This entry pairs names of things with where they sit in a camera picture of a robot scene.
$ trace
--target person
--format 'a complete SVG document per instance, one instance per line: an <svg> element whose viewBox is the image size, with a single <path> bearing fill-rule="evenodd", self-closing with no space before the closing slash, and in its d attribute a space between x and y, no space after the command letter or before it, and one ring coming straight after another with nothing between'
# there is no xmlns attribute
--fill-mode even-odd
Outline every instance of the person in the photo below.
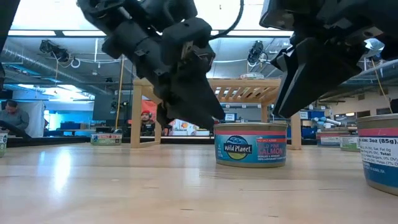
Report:
<svg viewBox="0 0 398 224"><path fill-rule="evenodd" d="M6 109L0 111L0 120L5 121L16 128L25 131L29 125L29 115L18 108L18 103L7 100Z"/></svg>
<svg viewBox="0 0 398 224"><path fill-rule="evenodd" d="M149 110L141 113L141 135L153 136L155 133L155 121L151 120L152 114Z"/></svg>

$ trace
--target nutrition label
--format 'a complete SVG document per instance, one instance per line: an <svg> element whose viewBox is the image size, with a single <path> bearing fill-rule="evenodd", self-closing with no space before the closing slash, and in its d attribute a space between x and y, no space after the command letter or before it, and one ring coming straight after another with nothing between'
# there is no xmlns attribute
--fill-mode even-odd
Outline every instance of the nutrition label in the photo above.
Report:
<svg viewBox="0 0 398 224"><path fill-rule="evenodd" d="M384 166L398 167L398 138L359 138L362 160Z"/></svg>

